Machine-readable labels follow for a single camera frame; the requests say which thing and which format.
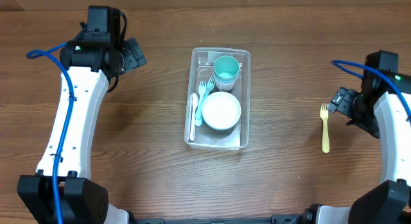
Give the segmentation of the yellow fork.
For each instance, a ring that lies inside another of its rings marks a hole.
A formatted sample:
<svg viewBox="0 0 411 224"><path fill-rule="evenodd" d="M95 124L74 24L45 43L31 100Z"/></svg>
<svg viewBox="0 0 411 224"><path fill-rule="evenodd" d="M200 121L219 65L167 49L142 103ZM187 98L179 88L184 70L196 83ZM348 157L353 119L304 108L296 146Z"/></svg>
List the yellow fork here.
<svg viewBox="0 0 411 224"><path fill-rule="evenodd" d="M320 107L320 118L322 120L322 151L329 153L329 133L328 133L328 105L323 103Z"/></svg>

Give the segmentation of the white spoon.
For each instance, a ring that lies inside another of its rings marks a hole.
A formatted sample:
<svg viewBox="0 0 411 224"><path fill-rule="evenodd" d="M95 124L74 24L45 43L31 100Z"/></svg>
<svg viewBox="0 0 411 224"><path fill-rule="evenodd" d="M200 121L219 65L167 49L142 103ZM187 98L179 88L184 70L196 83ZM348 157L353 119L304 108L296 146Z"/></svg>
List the white spoon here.
<svg viewBox="0 0 411 224"><path fill-rule="evenodd" d="M190 124L190 133L189 133L189 140L194 141L195 140L195 114L196 114L196 109L198 107L198 96L196 93L192 93L191 95L191 124Z"/></svg>

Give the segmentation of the pale blue fork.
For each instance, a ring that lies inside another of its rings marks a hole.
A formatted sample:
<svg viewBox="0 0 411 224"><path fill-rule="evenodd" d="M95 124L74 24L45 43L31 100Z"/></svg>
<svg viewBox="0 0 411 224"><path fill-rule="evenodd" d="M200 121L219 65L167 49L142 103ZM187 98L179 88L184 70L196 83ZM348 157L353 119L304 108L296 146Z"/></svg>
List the pale blue fork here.
<svg viewBox="0 0 411 224"><path fill-rule="evenodd" d="M211 76L209 81L206 82L206 83L207 83L207 86L206 86L206 93L205 93L205 96L204 96L204 100L210 94L210 92L214 89L214 86L215 86L214 77ZM199 114L199 117L198 117L200 119L200 121L202 121L202 105L204 103L204 100L203 100L203 102L200 106L200 114Z"/></svg>
<svg viewBox="0 0 411 224"><path fill-rule="evenodd" d="M206 86L207 86L207 83L205 81L201 81L198 87L198 94L200 97L199 97L198 107L195 113L195 126L200 126L200 119L198 117L200 114L200 106L204 100L204 96L206 93Z"/></svg>

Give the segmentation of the blue cup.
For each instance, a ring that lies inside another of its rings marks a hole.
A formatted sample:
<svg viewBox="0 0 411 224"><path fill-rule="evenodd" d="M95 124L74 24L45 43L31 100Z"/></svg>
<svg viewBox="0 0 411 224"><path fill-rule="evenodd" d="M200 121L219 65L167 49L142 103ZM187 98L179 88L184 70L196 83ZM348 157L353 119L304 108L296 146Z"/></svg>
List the blue cup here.
<svg viewBox="0 0 411 224"><path fill-rule="evenodd" d="M237 80L237 76L234 78L229 78L229 79L220 79L217 75L214 75L214 80L218 82L219 84L234 84L235 81Z"/></svg>

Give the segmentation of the green cup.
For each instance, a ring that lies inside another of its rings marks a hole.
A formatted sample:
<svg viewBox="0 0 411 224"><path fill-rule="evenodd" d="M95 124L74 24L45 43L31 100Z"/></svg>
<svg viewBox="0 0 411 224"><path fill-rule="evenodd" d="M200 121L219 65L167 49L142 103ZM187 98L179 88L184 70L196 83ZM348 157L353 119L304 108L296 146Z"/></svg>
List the green cup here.
<svg viewBox="0 0 411 224"><path fill-rule="evenodd" d="M229 81L237 77L240 64L233 56L220 56L214 63L214 73L217 78Z"/></svg>

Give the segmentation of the pink cup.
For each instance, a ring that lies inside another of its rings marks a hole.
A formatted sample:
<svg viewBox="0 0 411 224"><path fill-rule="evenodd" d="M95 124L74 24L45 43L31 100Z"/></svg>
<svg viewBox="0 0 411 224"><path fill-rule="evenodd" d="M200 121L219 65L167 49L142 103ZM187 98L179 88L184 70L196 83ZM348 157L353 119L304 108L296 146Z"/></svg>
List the pink cup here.
<svg viewBox="0 0 411 224"><path fill-rule="evenodd" d="M234 87L234 84L235 84L234 82L231 82L231 83L216 82L215 83L217 89L223 92L229 92L230 90L232 90L232 88Z"/></svg>

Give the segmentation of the white bowl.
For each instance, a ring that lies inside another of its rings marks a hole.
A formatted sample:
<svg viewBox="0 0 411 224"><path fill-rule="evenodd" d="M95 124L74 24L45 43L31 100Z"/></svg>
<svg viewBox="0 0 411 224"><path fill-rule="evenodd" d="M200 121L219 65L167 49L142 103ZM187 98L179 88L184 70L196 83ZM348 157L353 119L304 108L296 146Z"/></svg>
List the white bowl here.
<svg viewBox="0 0 411 224"><path fill-rule="evenodd" d="M202 105L202 118L207 125L232 126L237 124L240 117L240 102L228 92L214 92Z"/></svg>

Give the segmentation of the light blue bowl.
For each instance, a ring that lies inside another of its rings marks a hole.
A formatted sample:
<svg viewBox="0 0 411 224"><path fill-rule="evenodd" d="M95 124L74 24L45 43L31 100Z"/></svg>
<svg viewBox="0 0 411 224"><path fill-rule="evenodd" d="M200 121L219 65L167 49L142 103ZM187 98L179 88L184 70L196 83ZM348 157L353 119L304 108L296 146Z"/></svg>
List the light blue bowl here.
<svg viewBox="0 0 411 224"><path fill-rule="evenodd" d="M208 125L210 128L212 128L213 130L217 130L217 131L226 131L226 130L230 130L236 127L236 125L232 125L232 126L212 126L212 125Z"/></svg>

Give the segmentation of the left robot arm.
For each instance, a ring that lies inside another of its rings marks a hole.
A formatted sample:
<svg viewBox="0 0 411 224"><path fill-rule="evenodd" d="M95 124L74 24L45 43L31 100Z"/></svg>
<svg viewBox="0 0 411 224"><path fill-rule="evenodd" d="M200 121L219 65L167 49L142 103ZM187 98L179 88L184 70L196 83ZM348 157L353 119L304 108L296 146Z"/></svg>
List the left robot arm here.
<svg viewBox="0 0 411 224"><path fill-rule="evenodd" d="M130 211L109 202L91 180L91 150L98 112L111 79L141 67L146 58L134 38L70 40L53 50L35 49L61 70L61 92L47 148L34 175L22 175L17 193L38 223L135 223Z"/></svg>

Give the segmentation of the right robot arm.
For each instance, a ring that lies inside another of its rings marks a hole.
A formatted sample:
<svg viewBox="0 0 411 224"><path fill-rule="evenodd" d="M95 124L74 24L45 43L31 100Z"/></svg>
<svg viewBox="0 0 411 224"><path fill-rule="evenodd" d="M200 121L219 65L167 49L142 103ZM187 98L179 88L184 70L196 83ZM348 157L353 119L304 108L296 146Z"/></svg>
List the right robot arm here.
<svg viewBox="0 0 411 224"><path fill-rule="evenodd" d="M339 92L328 106L381 142L380 184L350 207L319 205L305 223L410 223L410 77L364 73L361 92Z"/></svg>

